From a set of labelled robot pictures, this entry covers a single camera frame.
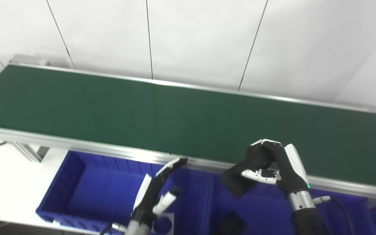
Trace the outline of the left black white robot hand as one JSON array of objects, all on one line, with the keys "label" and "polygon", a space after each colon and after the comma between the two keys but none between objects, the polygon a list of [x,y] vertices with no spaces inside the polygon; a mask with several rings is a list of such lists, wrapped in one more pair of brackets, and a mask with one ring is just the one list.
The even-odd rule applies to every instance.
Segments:
[{"label": "left black white robot hand", "polygon": [[149,229],[152,228],[158,215],[170,207],[180,193],[180,188],[175,186],[160,196],[162,187],[168,177],[187,162],[188,158],[179,157],[167,162],[155,176],[152,177],[149,174],[145,176],[137,193],[130,221],[136,222],[139,226],[145,225]]}]

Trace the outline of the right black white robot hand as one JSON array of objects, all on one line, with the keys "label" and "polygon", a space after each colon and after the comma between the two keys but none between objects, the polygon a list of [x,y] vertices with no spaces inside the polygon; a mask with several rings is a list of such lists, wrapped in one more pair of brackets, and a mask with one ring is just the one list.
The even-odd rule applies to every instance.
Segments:
[{"label": "right black white robot hand", "polygon": [[251,144],[248,153],[254,160],[276,163],[277,170],[262,165],[241,169],[241,176],[249,180],[278,186],[285,195],[309,191],[309,181],[301,158],[293,144],[283,146],[281,142],[261,139]]}]

